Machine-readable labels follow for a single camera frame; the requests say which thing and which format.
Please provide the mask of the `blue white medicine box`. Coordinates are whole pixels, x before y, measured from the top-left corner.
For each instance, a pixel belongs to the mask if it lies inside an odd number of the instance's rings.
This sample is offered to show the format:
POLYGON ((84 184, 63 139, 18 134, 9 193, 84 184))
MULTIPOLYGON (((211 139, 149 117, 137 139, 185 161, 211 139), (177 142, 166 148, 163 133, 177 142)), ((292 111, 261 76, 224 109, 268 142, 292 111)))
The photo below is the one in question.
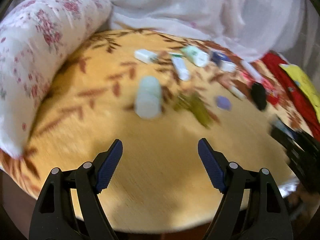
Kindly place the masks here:
POLYGON ((232 73, 236 70, 236 64, 234 64, 231 59, 220 50, 211 49, 210 60, 223 72, 232 73))

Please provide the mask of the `white paper tube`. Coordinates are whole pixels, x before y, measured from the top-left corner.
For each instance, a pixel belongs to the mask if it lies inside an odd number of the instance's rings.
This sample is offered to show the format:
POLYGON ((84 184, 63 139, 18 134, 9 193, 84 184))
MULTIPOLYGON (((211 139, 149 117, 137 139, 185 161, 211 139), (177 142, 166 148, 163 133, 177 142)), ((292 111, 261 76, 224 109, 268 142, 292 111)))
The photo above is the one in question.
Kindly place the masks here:
POLYGON ((250 63, 245 60, 241 60, 241 65, 256 82, 262 83, 263 77, 250 63))

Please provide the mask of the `olive green hair claw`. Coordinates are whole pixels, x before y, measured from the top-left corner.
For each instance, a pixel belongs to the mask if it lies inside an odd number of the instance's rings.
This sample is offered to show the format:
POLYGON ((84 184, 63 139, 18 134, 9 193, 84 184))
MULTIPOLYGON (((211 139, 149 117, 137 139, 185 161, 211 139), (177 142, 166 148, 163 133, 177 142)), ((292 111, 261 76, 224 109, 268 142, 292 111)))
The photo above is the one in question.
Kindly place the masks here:
POLYGON ((208 128, 212 123, 210 114, 196 92, 191 94, 178 94, 173 109, 175 111, 184 109, 191 112, 197 121, 205 128, 208 128))

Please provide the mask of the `purple square eraser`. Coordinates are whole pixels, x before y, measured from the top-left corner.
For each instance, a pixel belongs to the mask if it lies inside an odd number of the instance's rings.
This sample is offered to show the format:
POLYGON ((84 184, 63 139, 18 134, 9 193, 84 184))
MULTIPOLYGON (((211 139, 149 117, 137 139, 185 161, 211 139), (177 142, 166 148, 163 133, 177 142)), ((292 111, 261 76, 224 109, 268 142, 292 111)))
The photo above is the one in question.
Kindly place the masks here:
POLYGON ((224 96, 217 96, 215 99, 216 106, 219 109, 230 111, 232 109, 232 104, 230 100, 224 96))

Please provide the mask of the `red blanket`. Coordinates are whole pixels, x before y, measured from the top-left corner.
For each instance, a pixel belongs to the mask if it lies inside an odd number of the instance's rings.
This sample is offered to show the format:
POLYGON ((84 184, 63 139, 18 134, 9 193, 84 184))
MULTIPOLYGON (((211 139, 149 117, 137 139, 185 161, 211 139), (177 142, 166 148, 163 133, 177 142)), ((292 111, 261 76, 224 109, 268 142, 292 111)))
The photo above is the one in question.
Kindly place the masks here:
POLYGON ((289 63, 274 53, 267 53, 261 60, 284 88, 286 95, 292 101, 296 110, 301 114, 304 121, 310 128, 312 135, 316 140, 319 140, 319 121, 317 119, 315 110, 313 109, 308 98, 297 87, 287 73, 279 66, 281 63, 289 63))

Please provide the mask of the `yellow floral plush blanket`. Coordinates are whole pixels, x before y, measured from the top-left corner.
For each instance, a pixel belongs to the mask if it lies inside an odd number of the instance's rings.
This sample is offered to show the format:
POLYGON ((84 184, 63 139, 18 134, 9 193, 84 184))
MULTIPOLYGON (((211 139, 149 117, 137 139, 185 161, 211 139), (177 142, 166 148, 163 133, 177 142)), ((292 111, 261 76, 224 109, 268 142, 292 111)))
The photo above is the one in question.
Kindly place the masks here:
POLYGON ((197 153, 201 138, 247 170, 265 167, 277 184, 289 180, 292 171, 284 149, 269 136, 268 120, 278 115, 292 128, 309 127, 263 62, 253 65, 280 100, 259 111, 250 98, 239 100, 221 86, 221 81, 231 81, 248 95, 249 78, 241 66, 225 74, 213 63, 199 68, 186 61, 191 77, 183 82, 168 57, 145 64, 133 55, 137 49, 178 52, 188 44, 218 48, 210 41, 146 29, 94 34, 57 73, 23 157, 16 160, 2 153, 1 168, 37 198, 52 168, 73 170, 119 139, 123 156, 99 200, 114 229, 146 233, 188 229, 214 217, 221 194, 197 153), (146 76, 157 78, 162 90, 162 112, 153 119, 135 113, 139 83, 146 76), (208 128, 191 112, 173 109, 178 94, 195 92, 210 114, 208 128), (219 109, 217 96, 228 98, 232 109, 219 109))

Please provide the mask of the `small white pill bottle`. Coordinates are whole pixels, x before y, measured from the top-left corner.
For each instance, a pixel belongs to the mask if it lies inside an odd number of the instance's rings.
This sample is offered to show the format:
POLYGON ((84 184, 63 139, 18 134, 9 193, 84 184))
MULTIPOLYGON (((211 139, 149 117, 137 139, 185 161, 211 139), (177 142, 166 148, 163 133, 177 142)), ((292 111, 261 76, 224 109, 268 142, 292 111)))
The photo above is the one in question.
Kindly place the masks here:
POLYGON ((157 78, 146 76, 140 80, 135 98, 135 113, 142 119, 153 119, 162 112, 162 90, 157 78))

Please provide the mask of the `black sock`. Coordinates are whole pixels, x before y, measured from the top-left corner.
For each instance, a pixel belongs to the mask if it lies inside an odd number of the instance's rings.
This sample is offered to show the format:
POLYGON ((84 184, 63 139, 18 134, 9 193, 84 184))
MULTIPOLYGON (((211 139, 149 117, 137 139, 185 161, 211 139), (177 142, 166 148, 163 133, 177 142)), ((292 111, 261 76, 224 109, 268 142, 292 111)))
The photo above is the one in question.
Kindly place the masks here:
POLYGON ((254 82, 250 90, 251 98, 260 111, 264 111, 267 106, 267 96, 264 86, 258 82, 254 82))

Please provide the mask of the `white green round bottle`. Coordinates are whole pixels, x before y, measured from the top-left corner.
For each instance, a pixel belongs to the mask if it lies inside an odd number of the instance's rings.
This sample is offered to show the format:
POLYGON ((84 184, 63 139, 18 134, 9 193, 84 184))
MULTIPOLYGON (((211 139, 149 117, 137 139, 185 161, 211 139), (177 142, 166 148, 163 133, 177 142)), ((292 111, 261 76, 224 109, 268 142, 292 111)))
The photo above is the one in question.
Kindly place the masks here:
POLYGON ((181 53, 195 66, 203 68, 209 62, 209 54, 196 46, 185 46, 181 48, 181 53))

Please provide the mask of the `rolled pink floral quilt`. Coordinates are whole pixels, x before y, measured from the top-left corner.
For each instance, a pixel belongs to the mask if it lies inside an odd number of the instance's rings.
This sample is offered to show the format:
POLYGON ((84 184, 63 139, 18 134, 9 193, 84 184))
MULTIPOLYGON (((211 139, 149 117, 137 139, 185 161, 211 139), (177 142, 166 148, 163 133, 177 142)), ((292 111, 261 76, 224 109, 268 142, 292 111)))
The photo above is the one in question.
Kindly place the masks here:
POLYGON ((25 0, 1 22, 1 149, 22 156, 53 77, 108 19, 110 0, 25 0))

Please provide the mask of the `white green ointment tube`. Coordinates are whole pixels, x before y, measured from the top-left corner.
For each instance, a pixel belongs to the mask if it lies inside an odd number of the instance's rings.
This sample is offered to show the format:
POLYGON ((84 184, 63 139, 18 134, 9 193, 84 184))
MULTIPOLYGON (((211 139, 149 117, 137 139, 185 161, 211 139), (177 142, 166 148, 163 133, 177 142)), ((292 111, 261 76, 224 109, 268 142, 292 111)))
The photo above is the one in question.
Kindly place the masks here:
POLYGON ((179 53, 169 53, 169 55, 179 79, 182 81, 189 81, 190 73, 185 65, 184 56, 179 53))

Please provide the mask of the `pink white lip balm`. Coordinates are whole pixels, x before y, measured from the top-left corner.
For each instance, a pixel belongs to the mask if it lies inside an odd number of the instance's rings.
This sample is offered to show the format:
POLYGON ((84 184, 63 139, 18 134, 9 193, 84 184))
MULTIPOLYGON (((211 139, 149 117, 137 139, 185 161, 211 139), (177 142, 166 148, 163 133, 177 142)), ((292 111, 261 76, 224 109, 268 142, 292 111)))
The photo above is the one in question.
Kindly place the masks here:
POLYGON ((235 86, 230 86, 228 90, 240 100, 244 100, 246 98, 245 94, 238 90, 235 86))

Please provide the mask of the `sheer white floral curtain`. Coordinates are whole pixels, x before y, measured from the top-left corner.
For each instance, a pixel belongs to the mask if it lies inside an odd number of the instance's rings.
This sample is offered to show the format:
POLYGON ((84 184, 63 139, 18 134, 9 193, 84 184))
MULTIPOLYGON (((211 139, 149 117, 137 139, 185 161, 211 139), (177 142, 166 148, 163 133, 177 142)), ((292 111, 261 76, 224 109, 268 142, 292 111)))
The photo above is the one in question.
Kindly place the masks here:
POLYGON ((150 28, 212 40, 252 61, 274 50, 304 64, 319 55, 319 16, 308 0, 110 0, 110 28, 150 28))

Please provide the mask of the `yellow cartoon pillow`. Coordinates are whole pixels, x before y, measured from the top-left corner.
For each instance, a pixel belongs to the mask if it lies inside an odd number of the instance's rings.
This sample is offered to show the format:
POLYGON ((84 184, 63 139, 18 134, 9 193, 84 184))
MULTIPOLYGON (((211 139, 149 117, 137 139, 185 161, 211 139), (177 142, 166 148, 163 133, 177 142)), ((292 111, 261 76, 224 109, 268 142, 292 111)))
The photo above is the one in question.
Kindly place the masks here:
POLYGON ((281 63, 279 66, 287 73, 297 87, 308 98, 319 121, 319 92, 315 89, 307 74, 295 64, 281 63))

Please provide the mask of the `white power adapter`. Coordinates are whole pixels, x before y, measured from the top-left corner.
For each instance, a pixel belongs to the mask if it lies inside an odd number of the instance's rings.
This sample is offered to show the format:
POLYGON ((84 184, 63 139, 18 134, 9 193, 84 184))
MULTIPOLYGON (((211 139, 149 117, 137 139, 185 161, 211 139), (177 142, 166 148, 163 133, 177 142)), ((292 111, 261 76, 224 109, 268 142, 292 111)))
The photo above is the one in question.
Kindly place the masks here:
POLYGON ((134 57, 138 61, 149 64, 156 62, 158 55, 146 49, 139 49, 134 52, 134 57))

